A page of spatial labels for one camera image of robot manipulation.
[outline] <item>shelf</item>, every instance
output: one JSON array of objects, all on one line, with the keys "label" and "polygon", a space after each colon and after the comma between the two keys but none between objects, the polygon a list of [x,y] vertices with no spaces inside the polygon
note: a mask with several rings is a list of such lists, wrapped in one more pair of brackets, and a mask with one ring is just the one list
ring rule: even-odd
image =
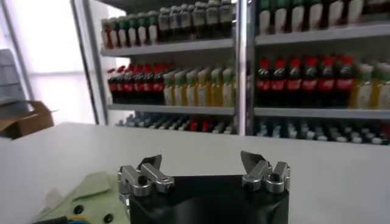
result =
[{"label": "shelf", "polygon": [[259,45],[288,44],[313,41],[343,40],[352,38],[381,37],[390,35],[390,24],[373,24],[353,27],[340,27],[299,33],[260,35],[255,38]]},{"label": "shelf", "polygon": [[97,0],[97,1],[125,11],[131,8],[132,6],[130,1],[124,1],[124,0]]},{"label": "shelf", "polygon": [[256,116],[390,119],[390,110],[255,108]]},{"label": "shelf", "polygon": [[0,84],[0,87],[8,87],[8,86],[15,86],[15,85],[20,85],[20,83],[5,83],[5,84]]},{"label": "shelf", "polygon": [[129,47],[121,49],[103,49],[102,56],[106,57],[128,57],[131,55],[143,54],[161,54],[168,52],[183,52],[183,51],[200,51],[207,49],[223,49],[233,47],[233,40],[203,40],[203,41],[189,41],[180,43],[166,43],[142,47]]},{"label": "shelf", "polygon": [[232,107],[180,107],[163,105],[111,104],[109,110],[133,110],[140,112],[234,115]]}]

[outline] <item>metal pole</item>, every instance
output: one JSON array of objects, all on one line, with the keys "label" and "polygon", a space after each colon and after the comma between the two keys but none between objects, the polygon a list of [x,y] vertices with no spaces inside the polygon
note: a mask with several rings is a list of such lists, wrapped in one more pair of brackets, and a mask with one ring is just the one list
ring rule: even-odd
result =
[{"label": "metal pole", "polygon": [[90,7],[90,1],[84,0],[83,7],[85,10],[85,22],[87,24],[87,32],[91,44],[91,52],[92,52],[92,59],[93,59],[93,65],[94,65],[94,71],[96,73],[96,80],[97,80],[97,87],[99,88],[100,97],[102,101],[102,107],[103,107],[103,116],[104,116],[104,124],[108,125],[108,112],[107,112],[107,98],[104,91],[104,80],[103,80],[103,72],[102,72],[102,66],[100,63],[99,58],[99,47],[98,47],[98,41],[95,37],[95,31],[93,26],[93,18],[91,13],[91,7]]},{"label": "metal pole", "polygon": [[95,124],[99,124],[99,117],[98,117],[98,111],[96,108],[95,98],[93,95],[90,70],[88,69],[88,63],[87,63],[87,58],[85,55],[83,38],[82,38],[82,34],[81,34],[79,16],[77,14],[76,4],[75,4],[74,0],[71,0],[71,7],[72,7],[72,12],[73,12],[74,25],[76,27],[77,37],[79,39],[79,47],[80,47],[81,59],[83,61],[83,67],[84,67],[84,71],[85,71],[85,78],[87,79],[88,91],[90,92],[90,99],[91,99],[91,104],[92,104],[93,116],[95,119]]},{"label": "metal pole", "polygon": [[238,135],[246,135],[246,79],[247,79],[247,0],[238,0],[236,6],[235,58],[238,81]]},{"label": "metal pole", "polygon": [[253,135],[254,132],[254,100],[255,100],[255,20],[256,1],[248,0],[248,23],[247,23],[247,61],[249,63],[247,71],[247,131],[246,135]]}]

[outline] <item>cardboard box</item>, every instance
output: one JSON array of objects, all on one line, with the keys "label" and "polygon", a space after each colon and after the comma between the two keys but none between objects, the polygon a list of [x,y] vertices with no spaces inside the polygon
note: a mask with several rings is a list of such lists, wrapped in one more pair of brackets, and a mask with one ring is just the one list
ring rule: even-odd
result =
[{"label": "cardboard box", "polygon": [[0,105],[0,135],[20,138],[54,125],[49,109],[39,101],[16,101]]}]

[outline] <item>plastic bottle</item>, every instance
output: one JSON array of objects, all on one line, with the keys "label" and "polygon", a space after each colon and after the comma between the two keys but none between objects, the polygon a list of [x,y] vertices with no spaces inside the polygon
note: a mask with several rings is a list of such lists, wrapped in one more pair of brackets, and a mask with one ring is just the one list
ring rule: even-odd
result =
[{"label": "plastic bottle", "polygon": [[162,7],[158,16],[158,29],[160,30],[160,40],[168,41],[169,38],[169,9]]},{"label": "plastic bottle", "polygon": [[328,27],[341,25],[342,10],[344,8],[343,0],[332,0],[329,5],[324,7],[324,14],[327,16]]},{"label": "plastic bottle", "polygon": [[341,65],[338,67],[338,77],[335,83],[334,106],[347,107],[353,86],[354,73],[352,71],[352,57],[341,57]]},{"label": "plastic bottle", "polygon": [[125,91],[126,91],[126,103],[133,103],[134,101],[134,65],[129,65],[129,67],[126,69],[126,75],[124,78],[125,82]]},{"label": "plastic bottle", "polygon": [[381,65],[382,65],[382,63],[379,63],[376,61],[373,63],[374,71],[372,73],[372,80],[371,80],[372,94],[371,94],[371,100],[370,100],[370,107],[373,109],[378,108],[378,103],[379,103],[379,93],[380,93],[380,88],[382,86]]},{"label": "plastic bottle", "polygon": [[117,90],[118,90],[118,103],[126,102],[124,71],[125,71],[125,66],[121,66],[116,70],[117,76],[115,77],[115,82],[117,84]]},{"label": "plastic bottle", "polygon": [[107,74],[108,74],[108,80],[107,80],[107,82],[108,82],[108,89],[111,92],[113,103],[116,103],[116,101],[117,101],[117,91],[118,91],[118,87],[117,87],[116,82],[115,82],[115,71],[116,71],[115,68],[111,68],[110,70],[107,71]]},{"label": "plastic bottle", "polygon": [[127,20],[126,16],[120,16],[118,18],[118,23],[119,23],[118,36],[119,36],[119,42],[121,43],[121,47],[130,47],[129,21]]},{"label": "plastic bottle", "polygon": [[196,39],[195,28],[194,28],[194,18],[193,18],[194,10],[195,10],[195,5],[188,5],[187,11],[190,14],[190,33],[189,33],[188,38],[191,40]]},{"label": "plastic bottle", "polygon": [[129,44],[132,47],[135,47],[140,43],[140,39],[138,38],[138,22],[137,22],[137,16],[134,14],[129,14],[127,16],[127,19],[129,21]]},{"label": "plastic bottle", "polygon": [[363,5],[364,21],[383,21],[388,19],[389,7],[387,1],[367,0]]},{"label": "plastic bottle", "polygon": [[287,7],[285,0],[278,0],[275,12],[275,33],[284,33],[286,30]]},{"label": "plastic bottle", "polygon": [[175,73],[175,102],[177,106],[187,106],[185,72]]},{"label": "plastic bottle", "polygon": [[222,68],[216,68],[211,72],[211,105],[213,107],[222,106],[221,72]]},{"label": "plastic bottle", "polygon": [[333,72],[333,58],[324,57],[323,67],[319,73],[317,106],[330,107],[333,104],[333,88],[335,86],[335,74]]},{"label": "plastic bottle", "polygon": [[144,72],[143,66],[137,65],[135,67],[135,77],[134,77],[134,89],[136,95],[136,102],[143,103],[144,99]]},{"label": "plastic bottle", "polygon": [[372,93],[372,71],[374,67],[367,64],[362,64],[359,66],[359,79],[356,80],[355,86],[355,95],[352,95],[351,102],[352,106],[357,109],[365,109],[369,107],[371,93]]},{"label": "plastic bottle", "polygon": [[291,31],[301,32],[303,29],[303,15],[305,14],[305,7],[303,6],[303,0],[292,1],[291,12]]},{"label": "plastic bottle", "polygon": [[180,21],[184,39],[187,40],[190,38],[191,33],[191,13],[188,9],[187,4],[182,4],[182,6],[180,7]]},{"label": "plastic bottle", "polygon": [[113,45],[112,45],[111,36],[110,36],[110,32],[111,32],[110,23],[109,23],[108,19],[102,19],[101,24],[102,24],[103,46],[106,49],[112,49]]},{"label": "plastic bottle", "polygon": [[150,11],[147,13],[149,17],[149,39],[151,41],[151,44],[157,44],[158,41],[158,12],[156,11]]},{"label": "plastic bottle", "polygon": [[234,86],[233,86],[233,69],[227,68],[222,73],[224,76],[224,86],[222,89],[222,106],[234,107]]},{"label": "plastic bottle", "polygon": [[148,19],[145,13],[140,12],[138,14],[138,37],[140,38],[141,46],[149,44],[149,32],[148,32]]},{"label": "plastic bottle", "polygon": [[165,81],[165,87],[164,87],[165,105],[173,106],[176,104],[175,94],[174,94],[175,86],[174,86],[173,72],[164,74],[164,81]]},{"label": "plastic bottle", "polygon": [[284,90],[286,87],[286,61],[278,59],[275,63],[275,70],[271,74],[271,104],[280,106],[284,104]]},{"label": "plastic bottle", "polygon": [[260,7],[260,14],[259,14],[260,35],[269,34],[271,28],[270,0],[260,0],[259,7]]},{"label": "plastic bottle", "polygon": [[206,9],[203,2],[196,2],[193,11],[193,21],[196,39],[201,39],[206,34]]},{"label": "plastic bottle", "polygon": [[154,77],[153,77],[153,92],[154,103],[157,105],[164,104],[164,77],[162,65],[154,64]]},{"label": "plastic bottle", "polygon": [[197,78],[198,78],[198,88],[197,88],[197,95],[198,95],[198,106],[199,107],[209,107],[210,106],[210,84],[207,80],[208,73],[210,72],[210,69],[205,68],[198,72]]},{"label": "plastic bottle", "polygon": [[356,24],[361,18],[363,12],[363,0],[351,0],[347,9],[347,24]]},{"label": "plastic bottle", "polygon": [[321,0],[310,1],[309,11],[309,30],[316,30],[320,28],[321,17],[322,17],[323,5]]},{"label": "plastic bottle", "polygon": [[390,65],[381,65],[382,82],[379,91],[378,109],[390,109]]},{"label": "plastic bottle", "polygon": [[303,107],[313,107],[316,100],[317,90],[317,66],[316,59],[313,57],[306,58],[306,67],[302,77],[302,105]]},{"label": "plastic bottle", "polygon": [[150,64],[146,64],[144,67],[144,103],[153,104],[153,83],[154,74],[152,72],[152,66]]},{"label": "plastic bottle", "polygon": [[219,6],[219,20],[221,22],[222,35],[230,37],[232,35],[232,3],[231,0],[222,0]]},{"label": "plastic bottle", "polygon": [[118,36],[119,24],[116,18],[110,18],[109,23],[111,26],[110,38],[111,38],[112,46],[113,48],[120,48],[121,43],[119,42],[119,36]]},{"label": "plastic bottle", "polygon": [[287,105],[292,107],[299,106],[300,91],[302,84],[300,61],[298,58],[292,58],[287,77],[286,98]]},{"label": "plastic bottle", "polygon": [[269,72],[269,61],[262,58],[259,62],[256,81],[256,101],[257,105],[263,107],[271,104],[269,92],[271,88],[271,73]]},{"label": "plastic bottle", "polygon": [[188,101],[188,106],[196,107],[198,103],[197,97],[197,83],[196,83],[196,74],[197,70],[192,70],[187,73],[187,90],[186,96]]},{"label": "plastic bottle", "polygon": [[206,9],[207,30],[210,37],[218,37],[219,33],[219,2],[209,0]]},{"label": "plastic bottle", "polygon": [[174,5],[171,7],[169,14],[169,27],[171,29],[173,39],[179,39],[180,35],[180,7]]}]

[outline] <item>white table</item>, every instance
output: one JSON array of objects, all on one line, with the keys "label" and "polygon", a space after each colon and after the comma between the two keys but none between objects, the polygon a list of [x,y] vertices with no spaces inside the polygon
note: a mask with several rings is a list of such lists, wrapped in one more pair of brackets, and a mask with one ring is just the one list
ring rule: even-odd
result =
[{"label": "white table", "polygon": [[243,174],[239,152],[291,166],[290,223],[390,221],[390,147],[62,124],[0,147],[1,223],[26,223],[57,188],[163,154],[168,175]]}]

